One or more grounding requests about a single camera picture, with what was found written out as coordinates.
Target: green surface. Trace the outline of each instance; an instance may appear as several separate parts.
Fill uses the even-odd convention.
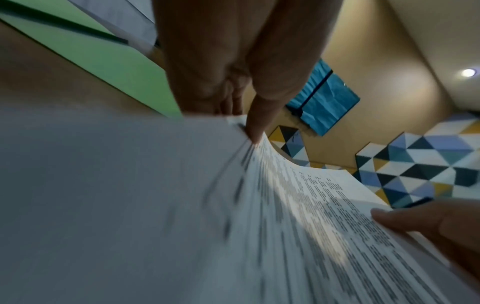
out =
[[[165,71],[137,50],[5,14],[0,19],[165,116],[181,115]]]
[[[31,9],[39,10],[80,25],[111,34],[100,23],[92,19],[90,16],[79,10],[76,6],[68,2],[68,0],[10,0]]]

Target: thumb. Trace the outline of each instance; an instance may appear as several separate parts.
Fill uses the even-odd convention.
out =
[[[438,231],[443,218],[450,212],[450,205],[430,202],[408,209],[384,211],[372,209],[371,216],[379,224],[397,231]]]
[[[254,144],[262,139],[265,129],[285,104],[284,101],[264,99],[258,94],[255,96],[245,126],[245,131]]]

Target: ceiling light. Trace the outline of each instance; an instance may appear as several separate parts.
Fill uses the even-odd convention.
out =
[[[474,69],[466,69],[461,72],[461,75],[463,77],[472,77],[476,74],[477,72]]]

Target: yellow triangle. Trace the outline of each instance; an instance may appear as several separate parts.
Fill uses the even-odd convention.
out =
[[[389,202],[389,199],[387,198],[387,196],[385,195],[385,192],[383,189],[380,189],[379,191],[377,191],[375,193],[379,198],[382,199],[382,201],[384,201],[385,203],[387,203],[388,205],[390,205],[390,202]]]
[[[448,184],[440,184],[440,183],[434,183],[434,182],[432,182],[432,184],[433,184],[433,188],[435,189],[435,196],[440,196],[445,192],[451,191],[453,189],[453,186]]]
[[[268,137],[268,139],[272,141],[279,141],[282,143],[285,142],[285,138],[282,134],[282,131],[280,130],[280,127],[277,127],[275,131]]]
[[[465,130],[461,131],[460,134],[480,134],[480,120],[469,125]]]
[[[389,162],[388,160],[373,158],[373,167],[375,168],[375,171],[378,171],[380,168],[385,166],[385,164],[388,162]]]
[[[350,174],[354,174],[357,171],[356,168],[343,168],[343,169],[348,171]]]
[[[310,162],[310,167],[311,168],[318,168],[318,169],[322,169],[324,167],[325,164],[322,164],[322,163],[317,163],[317,162]]]

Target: beige wall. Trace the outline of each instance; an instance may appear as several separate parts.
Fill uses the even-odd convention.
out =
[[[323,137],[285,109],[266,130],[300,127],[312,161],[355,166],[367,143],[387,144],[403,131],[424,134],[454,110],[385,0],[345,0],[322,58],[360,102]],[[254,94],[247,90],[247,103]]]

